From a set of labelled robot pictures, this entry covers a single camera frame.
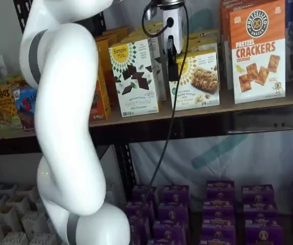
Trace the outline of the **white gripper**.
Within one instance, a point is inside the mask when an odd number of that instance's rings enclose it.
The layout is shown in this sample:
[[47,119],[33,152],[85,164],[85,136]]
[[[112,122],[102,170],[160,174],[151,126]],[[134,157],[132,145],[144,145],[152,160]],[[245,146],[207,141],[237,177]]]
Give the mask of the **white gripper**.
[[176,5],[174,8],[163,9],[163,26],[166,25],[167,19],[172,18],[174,24],[172,27],[168,27],[163,32],[163,42],[164,51],[167,54],[167,71],[168,80],[177,81],[178,80],[178,65],[176,62],[177,54],[180,54],[183,45],[183,17],[184,17],[183,6]]

